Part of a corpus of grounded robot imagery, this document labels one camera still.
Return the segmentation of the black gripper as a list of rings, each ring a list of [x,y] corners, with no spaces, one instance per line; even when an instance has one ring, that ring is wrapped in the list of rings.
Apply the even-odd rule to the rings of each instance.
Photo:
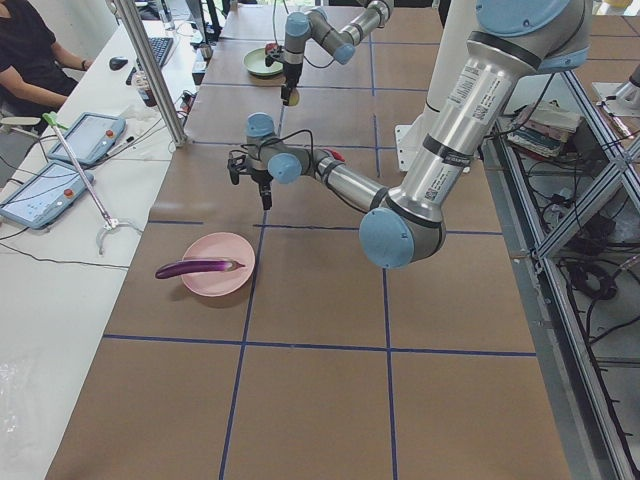
[[[258,185],[263,209],[270,210],[272,208],[271,182],[273,177],[267,170],[254,169],[251,173],[251,178]]]
[[[301,74],[301,63],[284,63],[283,73],[285,76],[285,84],[281,86],[281,99],[284,104],[291,102],[292,89],[298,86]]]

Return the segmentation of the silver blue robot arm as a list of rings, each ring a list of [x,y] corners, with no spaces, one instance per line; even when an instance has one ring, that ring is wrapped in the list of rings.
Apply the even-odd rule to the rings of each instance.
[[[285,82],[281,87],[281,99],[285,106],[297,103],[297,87],[309,40],[314,40],[333,60],[345,65],[364,38],[385,26],[394,10],[393,1],[364,1],[362,5],[364,10],[340,30],[330,24],[320,7],[287,16],[284,45],[273,57],[283,64]]]
[[[591,15],[588,1],[452,2],[438,54],[449,93],[431,125],[415,122],[421,140],[394,188],[349,169],[327,149],[288,145],[264,113],[249,116],[244,154],[229,161],[229,174],[250,176],[264,205],[273,182],[310,176],[362,213],[359,240],[371,262],[400,268],[430,257],[446,237],[443,203],[518,81],[581,65]]]

